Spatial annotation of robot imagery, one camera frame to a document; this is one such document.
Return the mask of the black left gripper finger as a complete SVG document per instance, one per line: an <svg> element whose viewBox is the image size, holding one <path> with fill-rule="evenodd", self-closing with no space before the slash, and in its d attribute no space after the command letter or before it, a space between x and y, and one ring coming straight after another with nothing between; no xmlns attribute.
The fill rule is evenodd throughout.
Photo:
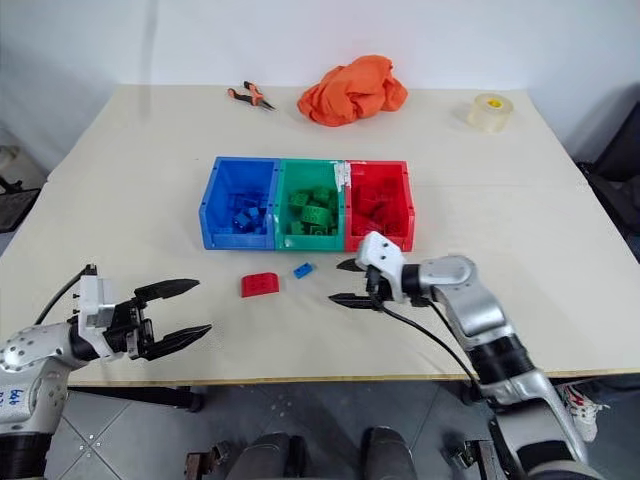
<svg viewBox="0 0 640 480"><path fill-rule="evenodd" d="M144 346L144 359L152 361L176 353L202 338L211 328L211 324L185 328L159 341L151 340Z"/></svg>
<svg viewBox="0 0 640 480"><path fill-rule="evenodd" d="M134 290L134 297L140 303L148 303L157 299L168 299L181 295L198 286L195 279L171 279L139 287Z"/></svg>

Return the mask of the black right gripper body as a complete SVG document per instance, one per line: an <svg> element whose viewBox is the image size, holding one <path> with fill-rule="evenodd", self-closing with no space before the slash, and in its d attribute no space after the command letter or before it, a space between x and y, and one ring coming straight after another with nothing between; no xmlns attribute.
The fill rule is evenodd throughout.
<svg viewBox="0 0 640 480"><path fill-rule="evenodd" d="M401 302L400 268L380 270L377 267L368 267L365 277L365 290L376 302Z"/></svg>

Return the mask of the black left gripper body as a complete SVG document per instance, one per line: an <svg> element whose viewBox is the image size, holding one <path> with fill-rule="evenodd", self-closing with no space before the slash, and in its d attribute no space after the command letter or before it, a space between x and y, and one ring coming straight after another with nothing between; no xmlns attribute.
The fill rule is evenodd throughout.
<svg viewBox="0 0 640 480"><path fill-rule="evenodd" d="M150 360L154 344L153 327L144 316L147 303L137 297L115 306L110 326L103 333L107 345L116 353L131 359Z"/></svg>

